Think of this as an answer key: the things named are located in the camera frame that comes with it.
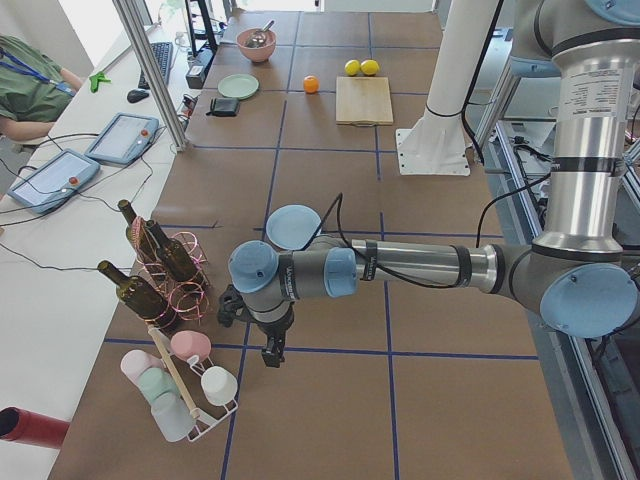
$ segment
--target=keyboard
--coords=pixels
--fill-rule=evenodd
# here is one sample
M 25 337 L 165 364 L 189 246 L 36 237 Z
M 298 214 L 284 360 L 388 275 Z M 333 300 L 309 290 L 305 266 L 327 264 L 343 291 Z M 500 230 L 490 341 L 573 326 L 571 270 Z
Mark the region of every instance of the keyboard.
M 151 50 L 156 57 L 160 73 L 164 79 L 164 83 L 169 83 L 169 72 L 171 71 L 171 58 L 173 55 L 173 43 L 171 42 L 155 42 L 151 44 Z M 144 78 L 144 72 L 140 71 L 140 80 L 138 80 L 138 88 L 149 90 L 149 83 Z

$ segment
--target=green plate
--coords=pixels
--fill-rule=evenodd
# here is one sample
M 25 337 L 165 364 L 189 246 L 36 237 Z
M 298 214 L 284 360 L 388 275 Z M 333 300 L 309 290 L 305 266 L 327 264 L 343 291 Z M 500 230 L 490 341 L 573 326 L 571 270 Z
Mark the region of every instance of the green plate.
M 238 73 L 224 77 L 218 83 L 218 91 L 229 98 L 244 100 L 258 91 L 260 82 L 253 75 Z

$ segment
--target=blue joint cap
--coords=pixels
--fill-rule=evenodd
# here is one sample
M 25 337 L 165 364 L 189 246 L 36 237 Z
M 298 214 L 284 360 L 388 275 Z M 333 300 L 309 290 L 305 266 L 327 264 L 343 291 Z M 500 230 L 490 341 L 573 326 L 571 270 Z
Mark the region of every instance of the blue joint cap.
M 229 257 L 229 273 L 240 293 L 253 293 L 269 285 L 278 271 L 278 255 L 271 245 L 252 240 Z
M 332 297 L 344 297 L 356 292 L 356 255 L 350 248 L 329 250 L 324 262 L 324 287 Z
M 627 272 L 594 263 L 558 277 L 542 297 L 540 316 L 568 335 L 596 338 L 624 324 L 637 300 L 638 289 Z
M 559 77 L 560 70 L 551 60 L 532 60 L 529 58 L 511 57 L 511 72 L 516 77 L 550 78 Z
M 638 0 L 586 0 L 597 15 L 612 23 L 628 27 L 640 27 L 640 2 Z

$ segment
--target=plate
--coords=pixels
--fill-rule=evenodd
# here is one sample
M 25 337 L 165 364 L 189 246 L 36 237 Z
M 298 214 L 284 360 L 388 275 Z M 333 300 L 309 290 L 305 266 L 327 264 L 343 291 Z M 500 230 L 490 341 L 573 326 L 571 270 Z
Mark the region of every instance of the plate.
M 258 91 L 260 82 L 253 75 L 238 73 L 224 77 L 218 83 L 218 91 L 229 98 L 244 100 Z
M 285 250 L 300 250 L 320 225 L 320 215 L 304 205 L 286 205 L 267 220 L 269 240 Z

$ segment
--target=green shirt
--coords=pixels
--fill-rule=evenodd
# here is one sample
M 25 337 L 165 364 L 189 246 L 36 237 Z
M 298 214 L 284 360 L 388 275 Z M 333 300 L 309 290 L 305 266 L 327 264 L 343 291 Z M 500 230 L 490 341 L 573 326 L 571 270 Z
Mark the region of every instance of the green shirt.
M 63 81 L 61 67 L 46 55 L 15 37 L 0 36 L 0 47 L 55 82 Z M 7 57 L 2 61 L 15 65 Z M 55 85 L 22 75 L 0 65 L 0 117 L 17 121 L 54 122 L 72 97 Z

